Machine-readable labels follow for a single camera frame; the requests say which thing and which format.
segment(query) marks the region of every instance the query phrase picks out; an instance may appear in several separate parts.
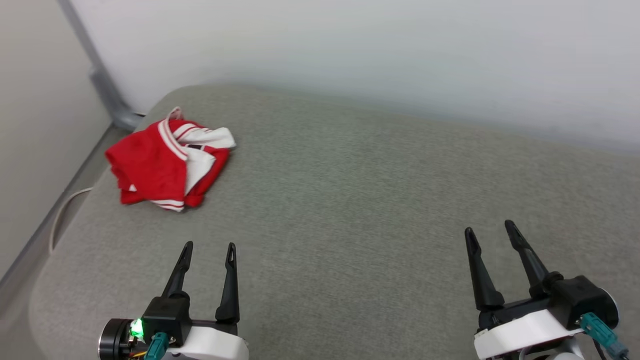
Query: green light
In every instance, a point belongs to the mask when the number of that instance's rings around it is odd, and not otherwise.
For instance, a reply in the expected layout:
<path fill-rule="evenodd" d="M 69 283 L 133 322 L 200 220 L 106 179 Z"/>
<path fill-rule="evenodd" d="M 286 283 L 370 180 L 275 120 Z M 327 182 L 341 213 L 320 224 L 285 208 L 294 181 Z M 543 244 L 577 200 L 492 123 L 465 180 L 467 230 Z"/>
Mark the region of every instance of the green light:
<path fill-rule="evenodd" d="M 136 319 L 131 324 L 131 335 L 135 336 L 139 340 L 142 340 L 145 337 L 145 332 L 142 329 L 142 320 Z"/>

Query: white robot part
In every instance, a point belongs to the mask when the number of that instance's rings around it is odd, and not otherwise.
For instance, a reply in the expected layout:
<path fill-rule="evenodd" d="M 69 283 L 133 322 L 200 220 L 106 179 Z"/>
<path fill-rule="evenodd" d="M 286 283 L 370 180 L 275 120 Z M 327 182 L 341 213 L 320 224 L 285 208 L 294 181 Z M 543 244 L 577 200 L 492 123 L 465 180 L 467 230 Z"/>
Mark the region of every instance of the white robot part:
<path fill-rule="evenodd" d="M 582 332 L 565 329 L 548 310 L 540 310 L 476 334 L 478 358 L 489 359 Z"/>
<path fill-rule="evenodd" d="M 167 349 L 163 359 L 249 360 L 244 339 L 210 327 L 194 326 L 184 345 Z"/>

